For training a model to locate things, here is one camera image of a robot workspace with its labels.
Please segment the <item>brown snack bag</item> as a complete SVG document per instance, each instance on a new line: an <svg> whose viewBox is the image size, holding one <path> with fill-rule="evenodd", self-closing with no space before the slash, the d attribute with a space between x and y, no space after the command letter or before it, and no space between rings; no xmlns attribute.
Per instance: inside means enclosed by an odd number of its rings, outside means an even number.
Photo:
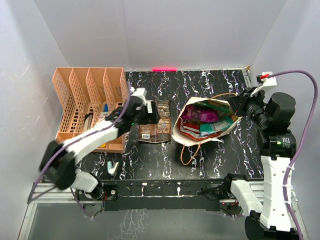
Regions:
<svg viewBox="0 0 320 240"><path fill-rule="evenodd" d="M157 100L155 102L158 114L160 116L158 124L147 124L138 126L138 141L158 144L165 143L171 140L172 121L170 100Z"/></svg>

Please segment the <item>brown paper bag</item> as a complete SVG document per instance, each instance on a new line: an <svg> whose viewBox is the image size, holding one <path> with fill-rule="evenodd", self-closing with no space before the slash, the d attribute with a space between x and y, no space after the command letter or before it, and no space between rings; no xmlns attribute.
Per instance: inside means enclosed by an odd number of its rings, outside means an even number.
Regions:
<svg viewBox="0 0 320 240"><path fill-rule="evenodd" d="M182 110L172 129L172 138L182 145L182 148L197 146L195 153L185 162L183 151L180 161L184 166L189 165L198 154L201 145L207 142L219 142L220 138L228 135L242 119L235 115L231 104L219 97L237 97L233 92L221 93L210 98L191 97Z"/></svg>

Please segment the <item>red doritos snack bag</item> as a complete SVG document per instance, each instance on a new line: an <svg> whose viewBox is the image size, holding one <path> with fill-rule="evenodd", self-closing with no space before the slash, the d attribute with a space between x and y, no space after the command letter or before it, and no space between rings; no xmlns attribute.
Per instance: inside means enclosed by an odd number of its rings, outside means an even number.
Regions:
<svg viewBox="0 0 320 240"><path fill-rule="evenodd" d="M200 141L204 138L203 136L201 136L200 126L198 124L188 122L187 120L181 117L178 119L178 123L178 129L188 138L194 141Z"/></svg>

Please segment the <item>green real chips bag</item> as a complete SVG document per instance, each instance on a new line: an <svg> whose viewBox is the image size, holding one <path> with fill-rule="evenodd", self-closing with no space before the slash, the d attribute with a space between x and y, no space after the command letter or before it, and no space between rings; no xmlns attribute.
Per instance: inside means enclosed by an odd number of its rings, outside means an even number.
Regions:
<svg viewBox="0 0 320 240"><path fill-rule="evenodd" d="M230 106L226 103L215 101L214 99L197 101L194 103L195 106L201 110L202 113L205 114L232 114L232 110Z"/></svg>

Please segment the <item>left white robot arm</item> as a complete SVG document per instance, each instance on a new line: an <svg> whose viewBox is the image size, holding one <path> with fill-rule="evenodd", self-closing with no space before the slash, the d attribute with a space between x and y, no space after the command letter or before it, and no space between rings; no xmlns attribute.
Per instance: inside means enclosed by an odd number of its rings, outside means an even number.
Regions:
<svg viewBox="0 0 320 240"><path fill-rule="evenodd" d="M158 124L156 102L131 96L94 127L63 143L51 141L39 165L40 174L59 190L68 188L85 192L91 199L100 199L104 188L92 173L77 169L77 164L102 144L128 133L133 125Z"/></svg>

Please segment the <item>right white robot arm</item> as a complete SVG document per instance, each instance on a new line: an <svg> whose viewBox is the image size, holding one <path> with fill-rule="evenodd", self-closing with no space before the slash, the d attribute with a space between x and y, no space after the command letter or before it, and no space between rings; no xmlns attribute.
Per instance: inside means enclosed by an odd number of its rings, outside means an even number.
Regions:
<svg viewBox="0 0 320 240"><path fill-rule="evenodd" d="M246 88L228 98L238 117L247 116L258 127L257 145L263 167L263 201L259 201L241 174L229 173L223 194L236 198L245 216L245 234L249 240L300 240L301 229L291 208L291 181L284 180L293 169L290 162L297 152L297 141L288 129L296 109L296 100L283 92L271 95L264 103L265 92Z"/></svg>

